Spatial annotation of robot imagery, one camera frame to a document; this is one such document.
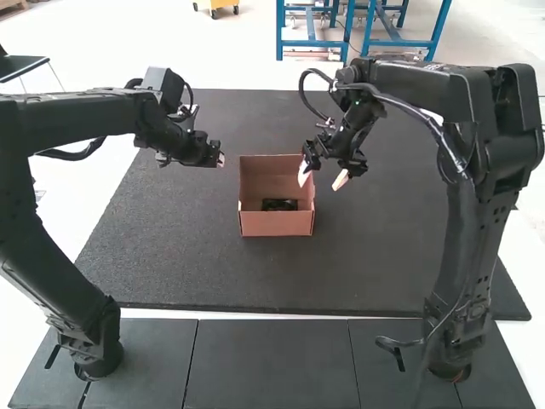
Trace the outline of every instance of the black cable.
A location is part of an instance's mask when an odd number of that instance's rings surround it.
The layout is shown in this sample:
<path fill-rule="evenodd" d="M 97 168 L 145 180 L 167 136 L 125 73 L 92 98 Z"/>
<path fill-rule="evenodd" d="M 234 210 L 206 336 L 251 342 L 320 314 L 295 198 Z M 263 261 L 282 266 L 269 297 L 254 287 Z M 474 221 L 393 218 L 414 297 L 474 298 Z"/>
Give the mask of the black cable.
<path fill-rule="evenodd" d="M 455 165 L 457 171 L 461 174 L 465 175 L 465 172 L 468 167 L 468 163 L 465 162 L 465 160 L 461 159 L 461 156 L 456 154 L 456 151 L 454 150 L 454 147 L 448 142 L 448 140 L 445 139 L 444 133 L 435 121 L 435 119 L 431 118 L 424 112 L 422 112 L 417 107 L 413 107 L 411 104 L 402 101 L 394 96 L 386 95 L 381 93 L 375 86 L 372 84 L 367 83 L 355 83 L 355 84 L 339 84 L 337 85 L 337 89 L 360 89 L 360 90 L 366 90 L 370 94 L 372 94 L 377 100 L 387 103 L 389 105 L 393 105 L 399 109 L 401 109 L 403 112 L 407 113 L 411 117 L 419 120 L 420 122 L 423 122 L 431 131 L 438 142 L 438 144 L 444 148 L 447 153 L 449 154 L 451 160 L 453 161 L 453 164 Z M 394 354 L 395 349 L 399 348 L 409 348 L 416 345 L 424 345 L 424 351 L 422 354 L 422 360 L 418 368 L 418 373 L 416 374 L 416 382 L 415 382 L 415 396 L 411 404 L 411 409 L 417 409 L 419 403 L 420 403 L 420 396 L 422 392 L 422 379 L 424 377 L 424 373 L 427 370 L 427 366 L 429 364 L 429 357 L 431 354 L 431 351 L 433 351 L 433 346 L 435 344 L 435 338 L 436 335 L 439 333 L 439 330 L 445 325 L 445 323 L 451 319 L 452 315 L 461 307 L 466 288 L 469 284 L 470 280 L 470 274 L 469 270 L 466 273 L 466 276 L 464 278 L 464 283 L 462 285 L 462 288 L 460 290 L 460 293 L 458 294 L 458 297 L 456 301 L 453 303 L 450 310 L 443 315 L 443 317 L 439 320 L 439 323 L 430 331 L 430 333 L 424 338 L 402 342 L 398 341 L 389 337 L 377 337 L 375 340 L 375 344 L 379 346 L 382 349 L 385 349 L 386 351 Z"/>
<path fill-rule="evenodd" d="M 310 112 L 312 112 L 318 118 L 323 119 L 324 121 L 327 122 L 330 120 L 330 117 L 328 117 L 323 112 L 313 107 L 310 104 L 310 102 L 308 102 L 307 96 L 305 95 L 305 79 L 310 74 L 316 74 L 319 77 L 321 77 L 326 83 L 330 85 L 329 89 L 331 89 L 331 87 L 333 86 L 333 78 L 330 78 L 327 74 L 325 74 L 324 72 L 321 72 L 320 70 L 316 68 L 308 68 L 307 70 L 303 71 L 301 76 L 299 77 L 299 96 L 301 100 L 303 101 L 303 104 L 305 104 L 305 107 L 307 107 L 310 110 Z"/>
<path fill-rule="evenodd" d="M 142 81 L 143 81 L 142 78 L 133 78 L 127 82 L 124 88 L 134 89 L 135 87 L 141 85 Z M 78 160 L 84 160 L 88 158 L 89 156 L 91 156 L 99 147 L 102 146 L 105 140 L 106 140 L 106 136 L 101 136 L 100 138 L 96 138 L 93 141 L 91 141 L 84 150 L 79 152 L 67 152 L 61 149 L 53 148 L 53 149 L 47 149 L 45 151 L 39 152 L 37 153 L 37 155 L 44 156 L 46 158 L 77 162 Z"/>
<path fill-rule="evenodd" d="M 344 31 L 347 30 L 347 27 L 346 27 L 344 24 L 342 24 L 339 20 L 336 20 L 336 22 L 339 23 L 339 25 L 340 25 L 342 28 L 344 28 Z M 360 55 L 360 54 L 361 54 L 361 51 L 356 50 L 356 49 L 350 44 L 350 42 L 348 42 L 348 47 L 350 47 L 353 51 L 355 51 L 357 55 Z"/>
<path fill-rule="evenodd" d="M 411 104 L 400 100 L 394 96 L 383 94 L 380 92 L 374 85 L 368 83 L 354 83 L 354 84 L 339 84 L 336 85 L 337 89 L 340 90 L 350 90 L 350 89 L 359 89 L 369 92 L 377 100 L 384 102 L 386 104 L 392 105 L 399 108 L 401 111 L 405 112 L 414 119 L 422 122 L 426 127 L 432 132 L 433 138 L 437 144 L 445 150 L 447 155 L 450 158 L 450 161 L 456 168 L 456 172 L 462 175 L 464 178 L 468 178 L 467 169 L 468 161 L 462 157 L 462 155 L 457 153 L 457 148 L 452 141 L 445 138 L 445 133 L 443 132 L 441 126 L 437 123 L 435 119 L 422 112 L 419 108 L 413 107 Z"/>

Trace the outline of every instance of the blue metal frame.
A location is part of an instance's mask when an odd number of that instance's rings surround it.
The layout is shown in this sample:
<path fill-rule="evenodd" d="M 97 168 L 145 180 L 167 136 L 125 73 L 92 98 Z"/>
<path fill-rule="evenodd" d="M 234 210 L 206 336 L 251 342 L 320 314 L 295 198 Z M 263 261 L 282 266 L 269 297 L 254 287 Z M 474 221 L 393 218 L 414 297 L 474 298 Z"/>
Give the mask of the blue metal frame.
<path fill-rule="evenodd" d="M 439 15 L 437 17 L 437 21 L 435 22 L 432 38 L 430 40 L 405 40 L 401 37 L 401 35 L 399 35 L 397 28 L 403 27 L 405 16 L 407 14 L 407 8 L 409 6 L 409 0 L 403 0 L 403 3 L 400 6 L 387 6 L 385 0 L 382 0 L 381 4 L 378 4 L 376 0 L 369 0 L 369 4 L 367 5 L 356 5 L 356 9 L 368 10 L 367 22 L 365 23 L 364 31 L 364 45 L 361 49 L 361 55 L 367 55 L 369 53 L 369 48 L 374 45 L 381 45 L 383 47 L 423 47 L 428 50 L 424 60 L 432 60 L 433 56 L 435 55 L 437 45 L 439 44 L 441 32 L 443 32 L 446 16 L 449 13 L 451 3 L 452 0 L 443 0 L 441 3 Z M 398 24 L 396 25 L 397 27 L 394 27 L 392 22 L 386 16 L 386 10 L 396 10 L 400 12 Z M 375 14 L 386 29 L 388 36 L 390 36 L 389 40 L 376 40 L 371 38 L 371 27 L 373 26 Z"/>
<path fill-rule="evenodd" d="M 281 61 L 284 58 L 284 47 L 324 47 L 341 49 L 341 61 L 347 62 L 348 44 L 350 42 L 350 33 L 352 31 L 355 0 L 348 0 L 347 10 L 347 28 L 344 31 L 342 41 L 317 40 L 314 30 L 313 12 L 321 11 L 330 14 L 330 27 L 335 27 L 337 13 L 339 11 L 340 0 L 333 0 L 330 6 L 330 0 L 324 0 L 323 7 L 315 6 L 286 6 L 285 0 L 276 2 L 276 59 Z M 307 15 L 307 35 L 308 40 L 283 40 L 282 28 L 286 23 L 286 11 L 305 11 Z"/>

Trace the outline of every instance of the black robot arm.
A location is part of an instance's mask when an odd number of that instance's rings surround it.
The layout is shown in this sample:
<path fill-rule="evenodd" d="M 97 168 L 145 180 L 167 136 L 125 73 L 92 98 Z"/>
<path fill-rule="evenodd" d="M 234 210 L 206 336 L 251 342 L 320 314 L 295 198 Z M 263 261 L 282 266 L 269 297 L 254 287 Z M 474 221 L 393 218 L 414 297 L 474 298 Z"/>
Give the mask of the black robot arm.
<path fill-rule="evenodd" d="M 84 379 L 108 375 L 123 358 L 119 307 L 83 277 L 43 228 L 28 157 L 49 156 L 51 148 L 76 141 L 134 133 L 135 145 L 158 151 L 163 164 L 167 158 L 216 167 L 223 160 L 220 143 L 193 130 L 194 118 L 179 110 L 181 77 L 150 68 L 137 84 L 139 89 L 0 96 L 0 275 L 43 309 Z"/>
<path fill-rule="evenodd" d="M 535 73 L 524 64 L 462 67 L 366 58 L 326 80 L 345 114 L 304 144 L 303 170 L 335 158 L 342 178 L 334 188 L 363 175 L 368 166 L 360 147 L 385 116 L 386 104 L 423 122 L 439 146 L 449 217 L 439 276 L 424 303 L 423 337 L 407 343 L 379 337 L 377 344 L 391 352 L 424 344 L 422 369 L 461 381 L 485 341 L 506 220 L 543 157 Z M 421 108 L 441 115 L 442 125 Z"/>

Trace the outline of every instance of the open cardboard box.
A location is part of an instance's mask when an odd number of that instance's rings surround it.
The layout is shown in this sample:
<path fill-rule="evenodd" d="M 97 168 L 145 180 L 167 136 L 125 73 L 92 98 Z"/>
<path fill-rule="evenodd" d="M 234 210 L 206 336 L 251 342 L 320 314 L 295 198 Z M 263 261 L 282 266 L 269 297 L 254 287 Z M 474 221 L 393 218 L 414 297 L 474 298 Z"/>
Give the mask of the open cardboard box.
<path fill-rule="evenodd" d="M 299 187 L 301 155 L 241 156 L 238 219 L 244 237 L 310 236 L 314 224 L 314 181 Z M 263 199 L 296 199 L 297 210 L 263 211 Z"/>

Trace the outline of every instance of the chair leg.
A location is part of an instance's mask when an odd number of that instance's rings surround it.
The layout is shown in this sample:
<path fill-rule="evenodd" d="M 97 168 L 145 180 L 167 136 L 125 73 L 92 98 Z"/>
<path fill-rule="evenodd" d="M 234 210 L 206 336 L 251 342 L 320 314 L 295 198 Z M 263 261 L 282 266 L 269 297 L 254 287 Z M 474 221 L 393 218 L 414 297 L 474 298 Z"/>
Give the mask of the chair leg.
<path fill-rule="evenodd" d="M 23 92 L 24 92 L 25 94 L 28 94 L 28 93 L 26 92 L 25 83 L 23 83 L 23 78 L 19 77 L 19 81 L 20 81 L 21 86 L 23 87 Z"/>
<path fill-rule="evenodd" d="M 48 66 L 51 72 L 53 73 L 54 77 L 57 78 L 57 83 L 59 83 L 60 89 L 62 89 L 62 92 L 66 92 L 65 87 L 62 86 L 62 82 L 59 80 L 59 77 L 57 77 L 57 73 L 55 72 L 55 70 L 53 69 L 53 67 L 51 66 L 49 62 L 48 62 Z"/>

